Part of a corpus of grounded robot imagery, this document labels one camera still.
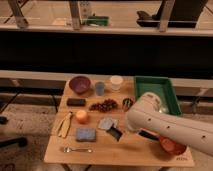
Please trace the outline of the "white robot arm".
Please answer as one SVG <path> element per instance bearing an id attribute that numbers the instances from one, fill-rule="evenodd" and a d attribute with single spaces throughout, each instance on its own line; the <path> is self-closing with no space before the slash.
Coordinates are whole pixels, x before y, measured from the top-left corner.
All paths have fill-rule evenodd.
<path id="1" fill-rule="evenodd" d="M 213 124 L 160 112 L 161 99 L 145 92 L 125 113 L 130 132 L 147 129 L 213 156 Z"/>

